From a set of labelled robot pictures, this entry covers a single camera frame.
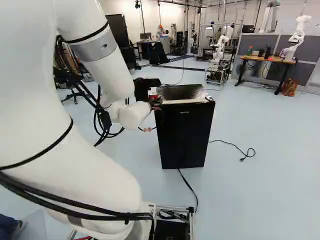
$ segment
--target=desk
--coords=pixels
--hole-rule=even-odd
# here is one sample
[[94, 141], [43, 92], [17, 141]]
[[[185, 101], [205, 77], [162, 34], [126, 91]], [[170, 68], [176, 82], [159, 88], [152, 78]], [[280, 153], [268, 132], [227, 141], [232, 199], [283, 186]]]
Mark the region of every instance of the desk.
[[281, 92], [282, 90], [282, 85], [284, 83], [284, 81], [286, 80], [286, 77], [287, 77], [287, 73], [288, 73], [288, 70], [289, 68], [296, 64], [297, 61], [294, 60], [294, 61], [287, 61], [287, 60], [283, 60], [281, 57], [279, 56], [270, 56], [268, 59], [265, 59], [264, 56], [242, 56], [240, 57], [242, 60], [243, 60], [243, 63], [242, 65], [240, 66], [240, 74], [239, 74], [239, 79], [238, 79], [238, 82], [234, 85], [234, 86], [238, 86], [240, 85], [241, 83], [243, 83], [245, 80], [242, 79], [243, 77], [243, 74], [246, 70], [246, 64], [248, 61], [263, 61], [263, 62], [273, 62], [273, 63], [280, 63], [280, 64], [285, 64], [286, 65], [286, 68], [285, 68], [285, 71], [284, 71], [284, 74], [282, 76], [282, 79], [278, 85], [278, 87], [276, 88], [275, 92], [274, 92], [274, 95], [278, 95], [279, 92]]
[[149, 60], [150, 55], [151, 55], [151, 47], [152, 44], [156, 43], [158, 41], [154, 40], [140, 40], [137, 41], [136, 44], [141, 46], [141, 55], [143, 59]]

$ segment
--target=wooden desk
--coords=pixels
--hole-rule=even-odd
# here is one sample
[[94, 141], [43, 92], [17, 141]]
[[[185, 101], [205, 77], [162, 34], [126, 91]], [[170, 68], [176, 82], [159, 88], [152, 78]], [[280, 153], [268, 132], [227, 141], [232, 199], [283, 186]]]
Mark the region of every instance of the wooden desk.
[[246, 64], [247, 64], [248, 61], [273, 62], [273, 63], [279, 63], [279, 64], [285, 64], [286, 65], [284, 74], [282, 76], [282, 79], [281, 79], [278, 87], [276, 88], [276, 90], [274, 92], [274, 95], [278, 95], [279, 92], [281, 92], [282, 85], [283, 85], [284, 81], [286, 80], [287, 73], [288, 73], [288, 70], [289, 70], [290, 66], [295, 65], [297, 63], [296, 60], [287, 61], [287, 60], [283, 60], [279, 56], [270, 56], [268, 59], [265, 59], [264, 56], [242, 56], [240, 58], [243, 60], [243, 63], [240, 66], [240, 74], [239, 74], [238, 82], [234, 86], [239, 86], [241, 83], [243, 83], [245, 81], [244, 79], [242, 79], [242, 77], [243, 77], [244, 72], [246, 70]]

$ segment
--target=computer monitor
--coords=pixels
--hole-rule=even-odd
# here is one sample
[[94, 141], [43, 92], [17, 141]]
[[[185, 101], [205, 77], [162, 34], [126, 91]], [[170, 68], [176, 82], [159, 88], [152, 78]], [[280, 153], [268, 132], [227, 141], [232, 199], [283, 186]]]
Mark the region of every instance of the computer monitor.
[[242, 33], [243, 34], [252, 34], [255, 32], [255, 26], [254, 25], [243, 25], [242, 27]]
[[140, 33], [141, 40], [148, 40], [151, 39], [151, 32]]

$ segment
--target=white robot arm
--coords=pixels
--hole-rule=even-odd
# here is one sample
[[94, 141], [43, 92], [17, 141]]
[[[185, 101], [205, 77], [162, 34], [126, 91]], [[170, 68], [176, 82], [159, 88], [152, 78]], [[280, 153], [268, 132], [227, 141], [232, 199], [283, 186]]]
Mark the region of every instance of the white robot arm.
[[231, 26], [228, 26], [226, 29], [226, 34], [221, 35], [216, 44], [210, 45], [211, 47], [214, 47], [214, 50], [212, 51], [213, 58], [209, 64], [211, 71], [218, 70], [220, 61], [224, 58], [226, 43], [229, 42], [233, 30], [234, 29]]
[[[0, 65], [0, 183], [5, 185], [4, 174], [101, 209], [145, 212], [135, 178], [80, 135], [54, 86], [52, 67], [58, 31], [101, 85], [104, 106], [115, 105], [114, 119], [134, 129], [150, 113], [146, 102], [131, 106], [117, 102], [132, 96], [135, 88], [98, 1], [5, 1], [0, 13], [1, 54], [6, 59]], [[54, 203], [83, 214], [104, 215]], [[123, 240], [134, 227], [134, 221], [106, 222], [53, 210], [49, 213], [99, 240]]]
[[311, 16], [308, 15], [297, 17], [296, 21], [298, 22], [298, 26], [295, 33], [288, 40], [289, 44], [294, 44], [294, 46], [282, 49], [280, 52], [281, 58], [284, 58], [287, 61], [292, 61], [294, 59], [297, 48], [303, 44], [305, 40], [305, 23], [311, 22], [311, 19]]

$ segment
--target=bottle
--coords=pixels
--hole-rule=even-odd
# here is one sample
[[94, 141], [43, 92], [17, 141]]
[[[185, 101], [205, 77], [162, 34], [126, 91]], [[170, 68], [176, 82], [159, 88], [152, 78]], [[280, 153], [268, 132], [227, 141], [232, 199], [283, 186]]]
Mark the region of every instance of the bottle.
[[252, 55], [252, 46], [249, 47], [248, 52], [246, 53], [247, 56], [251, 56]]

